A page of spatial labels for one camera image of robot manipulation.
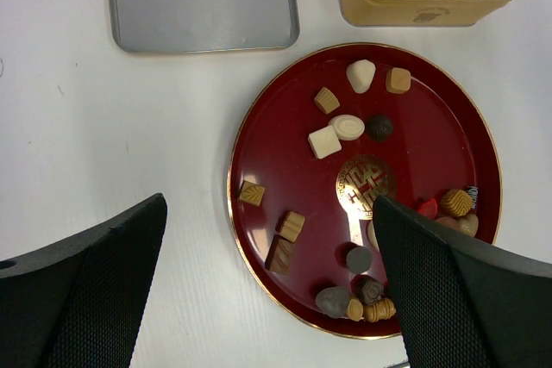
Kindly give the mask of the caramel ridged chocolate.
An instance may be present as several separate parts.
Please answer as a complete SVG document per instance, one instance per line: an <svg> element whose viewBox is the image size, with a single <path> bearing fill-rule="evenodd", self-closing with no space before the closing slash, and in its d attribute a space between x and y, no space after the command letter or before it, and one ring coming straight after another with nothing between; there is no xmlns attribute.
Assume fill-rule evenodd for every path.
<svg viewBox="0 0 552 368"><path fill-rule="evenodd" d="M340 107L340 102L336 95L327 87L323 87L314 97L315 105L328 115Z"/></svg>

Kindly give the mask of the white square chocolate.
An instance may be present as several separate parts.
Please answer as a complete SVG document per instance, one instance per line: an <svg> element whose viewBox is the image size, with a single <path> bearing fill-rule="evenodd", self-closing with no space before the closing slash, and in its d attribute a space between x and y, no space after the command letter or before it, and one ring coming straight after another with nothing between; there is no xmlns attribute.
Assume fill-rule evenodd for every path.
<svg viewBox="0 0 552 368"><path fill-rule="evenodd" d="M336 131L330 125L310 133L308 142L317 159L324 159L342 150Z"/></svg>

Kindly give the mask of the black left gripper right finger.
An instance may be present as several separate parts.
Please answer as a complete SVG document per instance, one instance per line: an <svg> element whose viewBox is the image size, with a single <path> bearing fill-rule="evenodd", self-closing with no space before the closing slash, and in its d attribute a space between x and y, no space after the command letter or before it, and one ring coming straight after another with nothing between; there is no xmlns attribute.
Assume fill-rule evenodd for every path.
<svg viewBox="0 0 552 368"><path fill-rule="evenodd" d="M378 196L373 222L412 367L549 367L551 266Z"/></svg>

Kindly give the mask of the white cone chocolate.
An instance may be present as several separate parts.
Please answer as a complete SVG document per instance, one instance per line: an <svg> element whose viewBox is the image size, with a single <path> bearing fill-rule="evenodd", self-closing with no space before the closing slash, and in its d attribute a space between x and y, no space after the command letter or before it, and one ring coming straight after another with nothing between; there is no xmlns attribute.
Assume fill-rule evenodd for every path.
<svg viewBox="0 0 552 368"><path fill-rule="evenodd" d="M376 73L375 64L367 59L357 60L346 70L348 81L357 94L363 94L370 88Z"/></svg>

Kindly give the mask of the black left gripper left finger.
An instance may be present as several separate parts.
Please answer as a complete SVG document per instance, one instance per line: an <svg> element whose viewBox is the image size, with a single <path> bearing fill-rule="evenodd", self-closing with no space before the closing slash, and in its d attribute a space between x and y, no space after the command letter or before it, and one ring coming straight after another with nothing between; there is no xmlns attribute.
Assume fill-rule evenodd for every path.
<svg viewBox="0 0 552 368"><path fill-rule="evenodd" d="M127 367L166 229L155 194L1 263L3 367Z"/></svg>

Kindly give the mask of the dark round swirl chocolate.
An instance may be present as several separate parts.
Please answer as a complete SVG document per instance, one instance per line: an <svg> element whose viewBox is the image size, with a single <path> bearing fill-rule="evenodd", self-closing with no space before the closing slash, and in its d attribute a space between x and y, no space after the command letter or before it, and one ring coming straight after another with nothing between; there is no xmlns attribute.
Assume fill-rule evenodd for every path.
<svg viewBox="0 0 552 368"><path fill-rule="evenodd" d="M367 120L367 135L374 141L387 140L393 132L393 123L385 115L374 115Z"/></svg>

